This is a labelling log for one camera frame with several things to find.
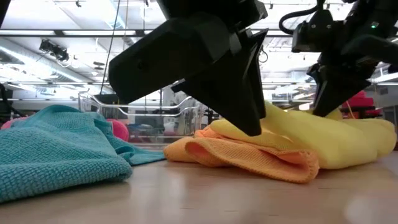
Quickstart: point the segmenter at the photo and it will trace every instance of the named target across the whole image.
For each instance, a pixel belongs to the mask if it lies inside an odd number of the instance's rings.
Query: towel
[[[288,111],[266,102],[262,134],[250,137],[227,120],[212,122],[194,138],[165,148],[170,161],[210,167],[238,166],[274,179],[306,183],[318,169],[342,169],[389,154],[397,136],[381,119],[343,119],[339,110],[325,118],[311,111]]]
[[[0,130],[0,202],[102,180],[122,181],[131,166],[164,159],[124,142],[99,114],[49,106]]]
[[[208,167],[236,166],[294,183],[307,183],[318,174],[316,154],[293,149],[278,151],[274,147],[262,146],[261,142],[256,143],[226,138],[208,126],[196,131],[194,138],[183,138],[168,145],[164,153],[170,161],[198,162]],[[291,146],[289,141],[286,144],[286,147]]]

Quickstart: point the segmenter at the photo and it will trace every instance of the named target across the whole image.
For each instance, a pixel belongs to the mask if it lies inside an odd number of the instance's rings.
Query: teal towel
[[[0,203],[101,180],[165,159],[124,142],[99,114],[49,106],[0,130]]]

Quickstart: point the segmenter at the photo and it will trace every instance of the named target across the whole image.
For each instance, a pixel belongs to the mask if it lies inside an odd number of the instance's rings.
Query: table surface
[[[0,223],[397,223],[398,152],[290,184],[235,168],[156,162],[123,183],[0,205]]]

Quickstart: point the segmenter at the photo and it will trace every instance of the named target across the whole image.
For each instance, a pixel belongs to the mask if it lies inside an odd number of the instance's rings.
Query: clear plastic container
[[[79,93],[79,109],[102,114],[106,119],[123,122],[129,130],[129,142],[143,149],[163,149],[166,145],[201,128],[203,106],[188,96],[173,106],[159,106],[159,100],[133,102],[130,105],[106,104],[86,92]]]

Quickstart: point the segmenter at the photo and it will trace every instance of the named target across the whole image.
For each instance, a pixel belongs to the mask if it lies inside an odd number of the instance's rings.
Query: yellow towel
[[[228,139],[209,126],[197,131],[195,138],[183,138],[168,145],[164,154],[170,161],[198,162],[208,167],[236,166],[294,183],[313,180],[319,170],[315,153],[294,149],[278,151],[273,147]]]
[[[285,112],[266,102],[262,135],[249,137],[227,120],[212,122],[211,129],[227,138],[273,147],[279,151],[316,153],[324,169],[340,169],[375,161],[396,145],[394,125],[381,119],[342,119],[338,110],[326,118],[303,111]]]

